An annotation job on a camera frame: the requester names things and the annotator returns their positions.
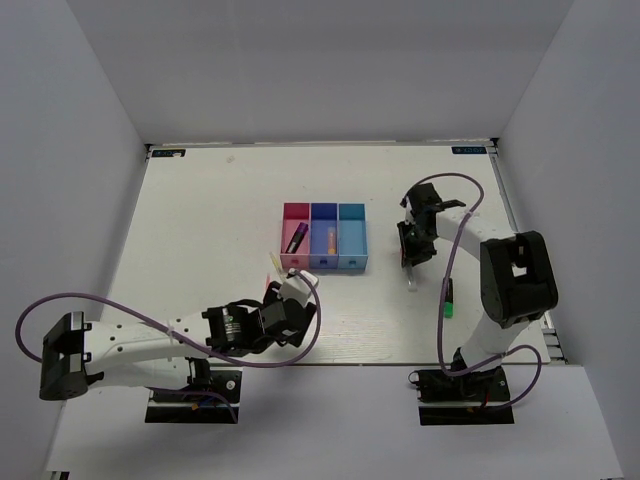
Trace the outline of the grey orange highlighter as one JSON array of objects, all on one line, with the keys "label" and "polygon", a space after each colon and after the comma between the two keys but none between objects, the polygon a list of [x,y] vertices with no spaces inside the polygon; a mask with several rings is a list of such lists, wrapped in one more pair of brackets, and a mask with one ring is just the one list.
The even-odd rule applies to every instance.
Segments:
[{"label": "grey orange highlighter", "polygon": [[405,272],[406,272],[406,277],[408,282],[408,290],[410,292],[416,292],[417,284],[416,284],[415,276],[413,273],[413,267],[411,265],[407,265],[405,267]]}]

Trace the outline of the yellow orange highlighter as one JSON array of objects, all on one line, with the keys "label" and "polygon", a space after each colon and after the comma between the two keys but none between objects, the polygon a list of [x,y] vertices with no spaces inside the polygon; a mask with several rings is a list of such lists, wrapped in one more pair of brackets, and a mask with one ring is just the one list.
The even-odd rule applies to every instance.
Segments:
[{"label": "yellow orange highlighter", "polygon": [[336,248],[336,231],[333,228],[328,230],[328,242],[327,242],[327,253],[330,255],[334,255],[337,251]]}]

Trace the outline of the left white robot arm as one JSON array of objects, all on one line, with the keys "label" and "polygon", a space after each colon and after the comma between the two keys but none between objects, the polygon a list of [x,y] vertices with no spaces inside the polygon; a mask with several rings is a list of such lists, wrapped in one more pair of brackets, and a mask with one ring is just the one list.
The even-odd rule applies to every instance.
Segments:
[{"label": "left white robot arm", "polygon": [[270,347],[299,347],[317,306],[306,296],[269,290],[262,301],[240,300],[165,323],[90,322],[64,315],[44,336],[39,397],[69,400],[96,387],[132,386],[205,396],[212,359],[250,365]]}]

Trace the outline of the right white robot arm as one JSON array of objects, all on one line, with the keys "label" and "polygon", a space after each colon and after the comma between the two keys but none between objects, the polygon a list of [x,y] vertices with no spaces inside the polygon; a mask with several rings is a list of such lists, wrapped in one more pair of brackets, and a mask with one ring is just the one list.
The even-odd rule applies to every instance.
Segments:
[{"label": "right white robot arm", "polygon": [[[452,243],[441,286],[436,348],[453,390],[472,399],[488,385],[485,371],[498,368],[529,324],[558,304],[559,294],[543,236],[499,228],[475,215],[460,200],[444,201],[431,183],[413,186],[400,202],[405,219],[397,224],[401,267],[410,270],[437,254],[435,241]],[[480,265],[483,314],[451,366],[443,357],[444,306],[458,249]]]}]

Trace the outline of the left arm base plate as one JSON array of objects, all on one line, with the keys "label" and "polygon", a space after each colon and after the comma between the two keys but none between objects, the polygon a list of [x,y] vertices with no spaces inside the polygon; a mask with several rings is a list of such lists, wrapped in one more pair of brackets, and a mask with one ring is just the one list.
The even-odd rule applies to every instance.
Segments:
[{"label": "left arm base plate", "polygon": [[209,378],[179,390],[154,388],[147,402],[147,424],[238,423],[243,372],[214,368]]}]

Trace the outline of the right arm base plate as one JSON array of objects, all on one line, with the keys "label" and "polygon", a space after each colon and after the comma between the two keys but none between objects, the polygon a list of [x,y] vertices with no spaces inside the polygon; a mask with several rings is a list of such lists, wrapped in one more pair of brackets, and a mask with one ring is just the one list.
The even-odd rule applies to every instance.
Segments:
[{"label": "right arm base plate", "polygon": [[440,369],[414,370],[409,383],[417,390],[421,426],[511,425],[514,415],[502,367],[450,377]]}]

